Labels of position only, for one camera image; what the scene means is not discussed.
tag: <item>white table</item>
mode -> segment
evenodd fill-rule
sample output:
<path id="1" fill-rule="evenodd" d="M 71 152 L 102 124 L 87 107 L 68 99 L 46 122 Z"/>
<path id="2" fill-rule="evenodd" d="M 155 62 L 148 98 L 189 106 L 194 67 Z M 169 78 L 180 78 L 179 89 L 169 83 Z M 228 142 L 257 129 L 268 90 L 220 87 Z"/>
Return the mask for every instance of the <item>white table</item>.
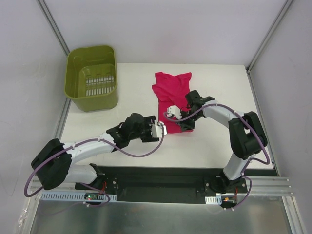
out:
<path id="1" fill-rule="evenodd" d="M 238 111 L 257 111 L 243 65 L 199 64 L 117 64 L 118 105 L 112 110 L 85 113 L 72 102 L 62 135 L 62 142 L 95 137 L 123 122 L 131 113 L 156 115 L 158 100 L 152 91 L 155 73 L 178 75 L 192 72 L 190 89 L 197 89 L 202 97 L 212 96 L 220 103 Z M 158 142 L 131 141 L 124 150 L 132 154 L 151 151 Z M 101 154 L 78 164 L 95 163 L 100 166 L 194 167 L 223 168 L 230 156 L 229 131 L 212 119 L 200 119 L 191 133 L 169 134 L 160 149 L 145 158 L 132 158 L 120 152 Z M 265 159 L 263 153 L 258 158 Z M 249 168 L 272 168 L 252 162 Z"/>

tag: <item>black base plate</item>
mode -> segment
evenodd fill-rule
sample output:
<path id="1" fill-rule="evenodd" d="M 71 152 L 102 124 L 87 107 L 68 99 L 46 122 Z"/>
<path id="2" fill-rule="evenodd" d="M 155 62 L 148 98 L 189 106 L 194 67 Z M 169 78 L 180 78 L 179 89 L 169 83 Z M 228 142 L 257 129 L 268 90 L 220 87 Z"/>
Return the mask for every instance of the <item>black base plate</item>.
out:
<path id="1" fill-rule="evenodd" d="M 222 169 L 203 168 L 146 168 L 98 167 L 107 178 L 113 178 L 117 201 L 205 204 L 206 196 L 215 196 L 206 184 L 218 176 Z M 275 170 L 245 171 L 247 176 L 277 176 Z M 246 193 L 247 187 L 238 184 L 238 192 Z"/>

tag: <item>plastic laundry basket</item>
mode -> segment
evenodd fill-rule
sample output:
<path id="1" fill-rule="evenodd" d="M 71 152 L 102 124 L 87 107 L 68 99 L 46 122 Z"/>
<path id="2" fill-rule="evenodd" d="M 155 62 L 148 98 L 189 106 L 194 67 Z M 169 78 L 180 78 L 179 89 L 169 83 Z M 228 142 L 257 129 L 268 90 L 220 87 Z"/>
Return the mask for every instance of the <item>plastic laundry basket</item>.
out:
<path id="1" fill-rule="evenodd" d="M 83 111 L 118 103 L 115 53 L 107 45 L 78 48 L 67 58 L 65 94 Z"/>

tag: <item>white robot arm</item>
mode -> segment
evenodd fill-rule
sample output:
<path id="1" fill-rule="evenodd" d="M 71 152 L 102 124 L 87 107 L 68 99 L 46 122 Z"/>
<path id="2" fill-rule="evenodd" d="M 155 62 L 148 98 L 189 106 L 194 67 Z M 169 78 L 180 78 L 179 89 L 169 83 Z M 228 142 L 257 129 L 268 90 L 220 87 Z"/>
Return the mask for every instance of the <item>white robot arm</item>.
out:
<path id="1" fill-rule="evenodd" d="M 245 132 L 245 126 L 230 108 L 218 102 L 213 97 L 202 98 L 197 90 L 193 90 L 185 96 L 188 102 L 189 111 L 182 111 L 177 106 L 170 106 L 167 109 L 167 117 L 176 117 L 177 122 L 183 131 L 194 129 L 195 122 L 201 117 L 208 117 L 216 120 L 230 131 L 232 156 L 223 169 L 219 178 L 210 183 L 212 190 L 218 193 L 225 193 L 226 190 L 238 183 L 242 177 L 242 171 L 248 166 L 252 157 L 261 151 L 261 146 L 251 133 Z M 255 130 L 263 146 L 268 144 L 260 120 L 255 112 L 236 112 Z"/>
<path id="2" fill-rule="evenodd" d="M 53 139 L 46 144 L 31 165 L 35 170 L 45 160 L 62 152 L 60 157 L 54 158 L 37 171 L 36 174 L 43 188 L 50 190 L 63 182 L 91 184 L 101 176 L 97 166 L 95 164 L 75 165 L 75 163 L 98 154 L 113 152 L 116 148 L 122 149 L 133 139 L 140 138 L 142 142 L 159 141 L 167 132 L 163 123 L 155 123 L 155 119 L 155 116 L 143 117 L 133 113 L 125 122 L 93 139 L 72 143 L 61 143 L 59 139 Z"/>

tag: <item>gray wall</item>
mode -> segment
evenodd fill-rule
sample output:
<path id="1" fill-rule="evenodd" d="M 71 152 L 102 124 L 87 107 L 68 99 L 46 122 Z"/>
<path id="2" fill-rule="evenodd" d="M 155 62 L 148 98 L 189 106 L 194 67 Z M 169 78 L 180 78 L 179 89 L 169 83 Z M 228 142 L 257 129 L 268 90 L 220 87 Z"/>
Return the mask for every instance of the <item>gray wall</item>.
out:
<path id="1" fill-rule="evenodd" d="M 68 47 L 118 62 L 245 64 L 285 0 L 46 0 Z"/>
<path id="2" fill-rule="evenodd" d="M 35 0 L 1 0 L 0 22 L 0 232 L 10 234 L 65 101 L 66 58 Z"/>
<path id="3" fill-rule="evenodd" d="M 312 233 L 312 1 L 296 0 L 252 70 L 273 152 Z"/>

